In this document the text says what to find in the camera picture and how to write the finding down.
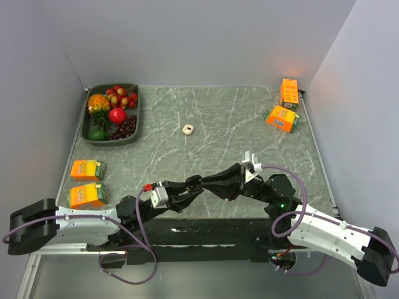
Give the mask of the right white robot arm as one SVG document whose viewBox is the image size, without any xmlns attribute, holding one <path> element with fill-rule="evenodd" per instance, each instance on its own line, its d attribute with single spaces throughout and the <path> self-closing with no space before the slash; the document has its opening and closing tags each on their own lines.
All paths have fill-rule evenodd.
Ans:
<svg viewBox="0 0 399 299">
<path fill-rule="evenodd" d="M 328 216 L 308 204 L 304 183 L 292 171 L 278 167 L 280 174 L 263 180 L 259 173 L 264 169 L 260 163 L 236 163 L 202 178 L 198 185 L 221 199 L 242 195 L 265 202 L 277 247 L 291 244 L 321 252 L 351 266 L 366 281 L 387 286 L 390 275 L 398 273 L 398 252 L 386 230 L 358 227 Z"/>
</svg>

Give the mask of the beige earbud charging case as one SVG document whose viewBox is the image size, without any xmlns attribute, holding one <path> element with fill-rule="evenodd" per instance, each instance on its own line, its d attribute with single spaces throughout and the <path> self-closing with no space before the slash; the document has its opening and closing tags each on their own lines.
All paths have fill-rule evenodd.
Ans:
<svg viewBox="0 0 399 299">
<path fill-rule="evenodd" d="M 187 124 L 183 127 L 182 133 L 186 136 L 191 135 L 194 132 L 195 128 L 193 125 Z"/>
</svg>

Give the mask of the black earbud charging case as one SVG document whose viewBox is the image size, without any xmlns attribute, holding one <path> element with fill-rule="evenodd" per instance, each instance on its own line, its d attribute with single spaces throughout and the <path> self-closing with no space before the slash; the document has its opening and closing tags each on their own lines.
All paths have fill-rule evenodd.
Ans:
<svg viewBox="0 0 399 299">
<path fill-rule="evenodd" d="M 202 191 L 201 182 L 203 177 L 200 175 L 194 175 L 186 179 L 186 190 L 188 192 Z"/>
</svg>

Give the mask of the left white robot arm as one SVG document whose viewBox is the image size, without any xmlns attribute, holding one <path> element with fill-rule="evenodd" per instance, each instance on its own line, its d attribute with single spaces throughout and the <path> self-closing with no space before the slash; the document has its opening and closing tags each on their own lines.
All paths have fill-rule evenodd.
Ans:
<svg viewBox="0 0 399 299">
<path fill-rule="evenodd" d="M 9 255 L 25 255 L 56 244 L 87 244 L 102 250 L 125 248 L 128 242 L 151 249 L 144 224 L 166 211 L 182 212 L 203 189 L 164 181 L 147 184 L 138 196 L 126 196 L 105 210 L 78 210 L 43 199 L 13 212 L 2 238 Z"/>
</svg>

